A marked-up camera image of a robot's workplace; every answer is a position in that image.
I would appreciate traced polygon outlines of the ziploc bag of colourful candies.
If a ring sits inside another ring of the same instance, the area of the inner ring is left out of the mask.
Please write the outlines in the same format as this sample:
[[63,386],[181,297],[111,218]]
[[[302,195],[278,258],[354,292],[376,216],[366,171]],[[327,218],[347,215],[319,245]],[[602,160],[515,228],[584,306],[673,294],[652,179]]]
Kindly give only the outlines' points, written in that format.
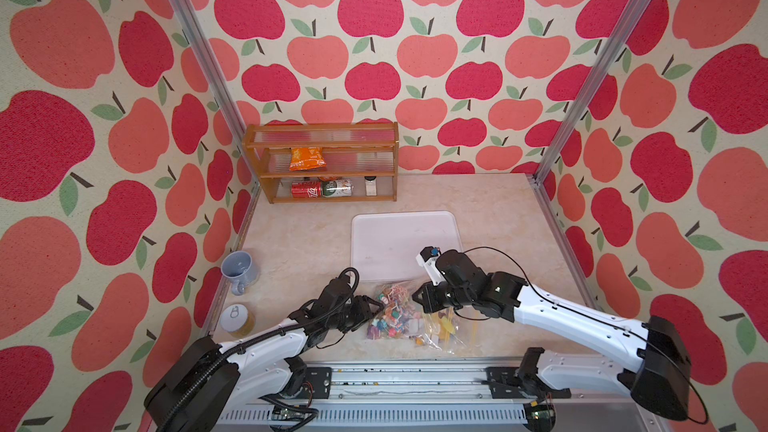
[[412,339],[423,343],[426,321],[422,307],[412,299],[416,283],[393,282],[382,285],[375,299],[383,304],[382,310],[368,325],[369,340]]

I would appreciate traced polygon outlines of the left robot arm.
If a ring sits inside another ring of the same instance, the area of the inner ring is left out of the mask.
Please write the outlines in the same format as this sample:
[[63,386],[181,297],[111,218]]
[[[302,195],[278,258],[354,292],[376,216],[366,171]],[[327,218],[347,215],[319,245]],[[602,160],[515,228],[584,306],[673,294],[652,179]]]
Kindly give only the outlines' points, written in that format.
[[253,399],[278,406],[306,381],[301,355],[332,330],[354,332],[384,304],[358,295],[360,274],[347,267],[320,295],[279,324],[247,338],[218,343],[206,335],[169,368],[144,400],[159,431],[210,431],[225,411]]

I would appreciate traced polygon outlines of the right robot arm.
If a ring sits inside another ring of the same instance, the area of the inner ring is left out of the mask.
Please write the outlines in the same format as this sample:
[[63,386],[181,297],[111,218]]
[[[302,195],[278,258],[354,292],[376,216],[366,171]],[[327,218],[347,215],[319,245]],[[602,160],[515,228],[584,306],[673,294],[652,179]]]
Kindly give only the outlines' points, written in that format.
[[413,293],[427,313],[469,307],[486,319],[538,327],[602,356],[600,366],[568,366],[550,351],[533,348],[529,382],[536,390],[586,388],[627,395],[645,410],[690,420],[692,360],[675,325],[651,316],[642,322],[610,315],[536,287],[526,274],[486,273],[464,252],[434,246],[417,255],[428,281]]

